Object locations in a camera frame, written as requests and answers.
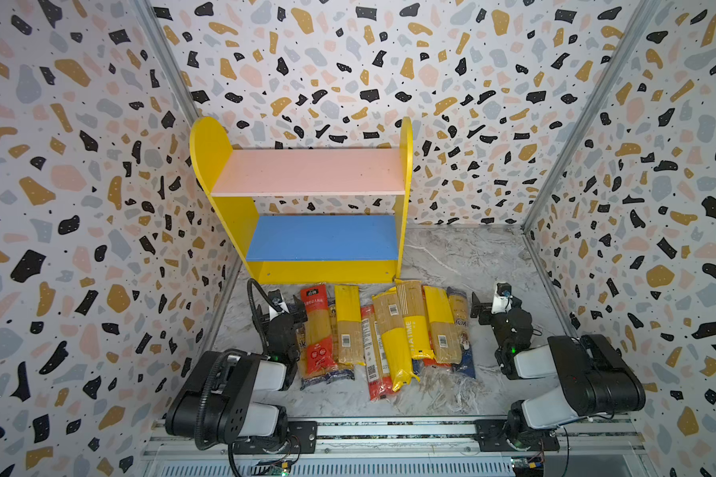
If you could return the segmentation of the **dark blue spaghetti bag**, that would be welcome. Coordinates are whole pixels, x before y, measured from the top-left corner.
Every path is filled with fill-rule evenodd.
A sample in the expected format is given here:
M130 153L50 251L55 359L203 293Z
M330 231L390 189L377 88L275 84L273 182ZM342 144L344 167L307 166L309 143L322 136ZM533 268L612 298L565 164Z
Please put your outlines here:
M329 373L327 381L328 381L328 383L345 381L345 380L354 381L355 380L354 367L352 365L345 365L345 364L341 364L339 362L339 339L338 339L338 332L337 332L337 313L336 313L334 299L329 300L329 317L330 317L331 338L332 338L332 346L333 346L332 357L333 357L334 362L336 363L337 367Z

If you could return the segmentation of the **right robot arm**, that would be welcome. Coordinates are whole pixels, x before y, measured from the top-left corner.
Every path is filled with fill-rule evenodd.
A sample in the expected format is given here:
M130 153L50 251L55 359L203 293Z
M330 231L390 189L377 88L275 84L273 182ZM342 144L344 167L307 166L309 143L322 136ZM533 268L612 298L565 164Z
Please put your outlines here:
M513 403L500 427L487 425L479 432L482 444L504 439L516 450L555 449L552 432L563 425L589 417L613 419L644 408L644 385L604 336L550 336L545 345L533 347L537 330L532 315L510 284L499 282L489 302L473 294L471 317L492 329L494 357L505 377L558 379L543 395Z

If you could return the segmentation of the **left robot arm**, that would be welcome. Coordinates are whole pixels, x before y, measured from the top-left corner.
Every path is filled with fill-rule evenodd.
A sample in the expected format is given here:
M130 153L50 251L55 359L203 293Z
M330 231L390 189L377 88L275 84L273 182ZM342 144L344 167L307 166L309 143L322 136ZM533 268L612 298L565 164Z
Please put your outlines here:
M255 314L263 353L230 349L204 353L169 407L166 432L190 438L200 450L248 446L279 453L290 442L288 413L280 405L255 403L256 392L286 391L298 373L296 328L304 315Z

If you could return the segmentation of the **blue white spaghetti bag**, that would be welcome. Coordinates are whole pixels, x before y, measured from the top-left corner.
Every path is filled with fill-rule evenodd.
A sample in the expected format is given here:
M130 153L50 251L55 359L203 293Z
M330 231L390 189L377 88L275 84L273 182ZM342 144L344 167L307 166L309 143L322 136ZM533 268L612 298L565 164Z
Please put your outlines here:
M306 337L306 327L302 325L298 328L298 346L298 371L302 391L318 384L330 384L340 377L332 335L310 344Z

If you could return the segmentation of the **yellow top spaghetti bag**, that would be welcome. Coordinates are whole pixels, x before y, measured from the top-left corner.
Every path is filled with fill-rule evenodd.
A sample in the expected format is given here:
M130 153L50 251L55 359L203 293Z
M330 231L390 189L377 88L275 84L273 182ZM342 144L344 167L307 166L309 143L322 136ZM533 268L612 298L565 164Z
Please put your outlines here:
M364 366L360 289L336 285L334 291L338 361L345 366Z

